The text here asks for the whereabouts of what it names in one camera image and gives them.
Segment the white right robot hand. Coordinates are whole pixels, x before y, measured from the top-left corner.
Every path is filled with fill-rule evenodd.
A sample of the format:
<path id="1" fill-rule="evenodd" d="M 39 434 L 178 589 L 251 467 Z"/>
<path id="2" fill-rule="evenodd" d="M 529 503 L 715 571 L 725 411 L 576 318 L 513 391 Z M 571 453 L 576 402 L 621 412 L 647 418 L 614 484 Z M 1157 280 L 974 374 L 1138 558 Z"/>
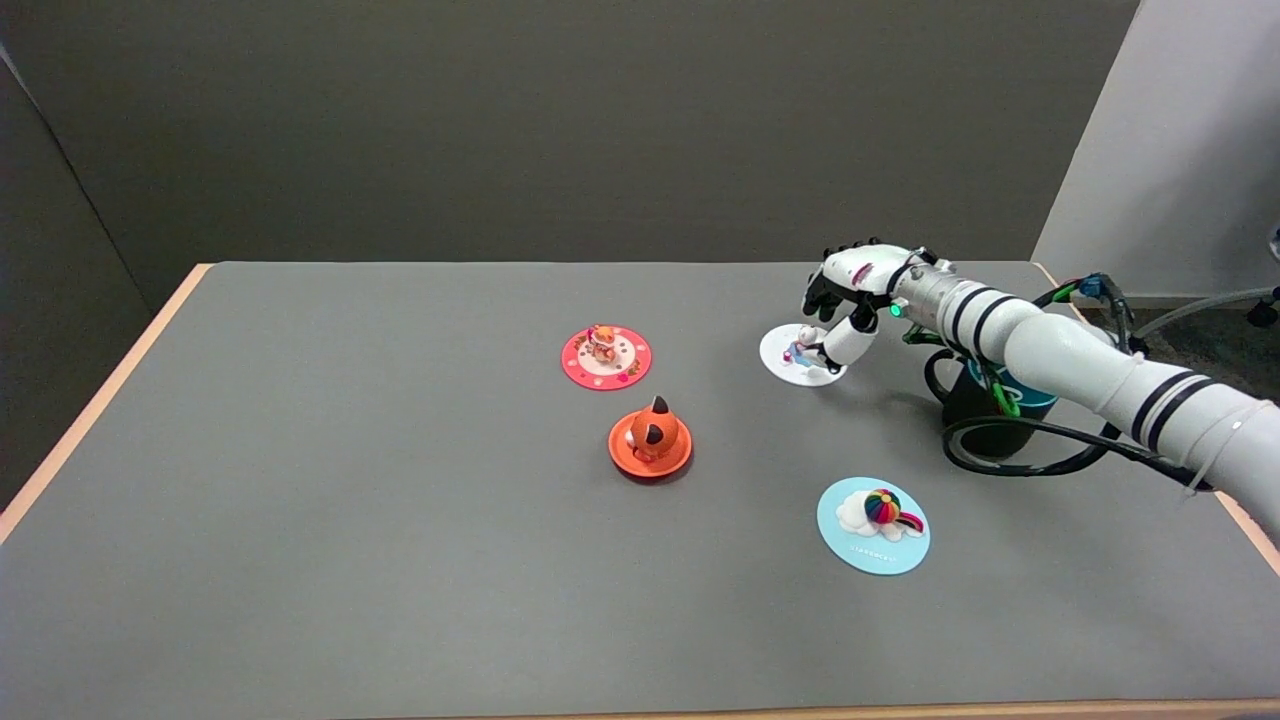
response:
<path id="1" fill-rule="evenodd" d="M 937 260 L 927 249 L 908 250 L 877 237 L 826 249 L 803 297 L 803 315 L 820 324 L 812 338 L 799 341 L 801 356 L 831 375 L 852 365 L 878 336 L 879 313 L 893 301 L 902 273 Z"/>

